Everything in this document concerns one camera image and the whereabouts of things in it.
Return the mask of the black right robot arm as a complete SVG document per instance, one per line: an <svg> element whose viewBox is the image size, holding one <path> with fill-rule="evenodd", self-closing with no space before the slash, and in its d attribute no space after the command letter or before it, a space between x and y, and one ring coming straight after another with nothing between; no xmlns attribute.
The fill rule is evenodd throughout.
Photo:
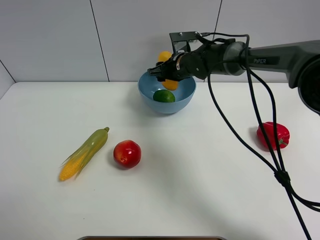
<svg viewBox="0 0 320 240"><path fill-rule="evenodd" d="M205 79L210 74L239 76L246 67L286 75L291 89L297 88L302 102L320 112L320 42L318 40L273 46L246 47L234 38L208 41L196 50L178 53L148 69L159 80Z"/></svg>

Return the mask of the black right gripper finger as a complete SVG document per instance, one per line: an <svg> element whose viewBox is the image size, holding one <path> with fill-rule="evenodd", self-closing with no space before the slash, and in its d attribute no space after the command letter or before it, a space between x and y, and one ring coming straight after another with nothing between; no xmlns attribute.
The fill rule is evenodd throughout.
<svg viewBox="0 0 320 240"><path fill-rule="evenodd" d="M159 69L172 69L173 61L171 59L168 59L166 61L159 61L156 63L156 67Z"/></svg>
<svg viewBox="0 0 320 240"><path fill-rule="evenodd" d="M163 66L156 66L147 70L148 74L155 77L158 82L165 82L167 79L166 68Z"/></svg>

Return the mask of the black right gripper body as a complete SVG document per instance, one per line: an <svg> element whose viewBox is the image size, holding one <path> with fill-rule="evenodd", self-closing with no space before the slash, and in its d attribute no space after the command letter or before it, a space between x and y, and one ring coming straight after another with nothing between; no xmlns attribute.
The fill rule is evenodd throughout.
<svg viewBox="0 0 320 240"><path fill-rule="evenodd" d="M181 81L189 77L201 80L208 75L226 75L223 64L226 44L201 45L194 51L172 54L166 61L166 78Z"/></svg>

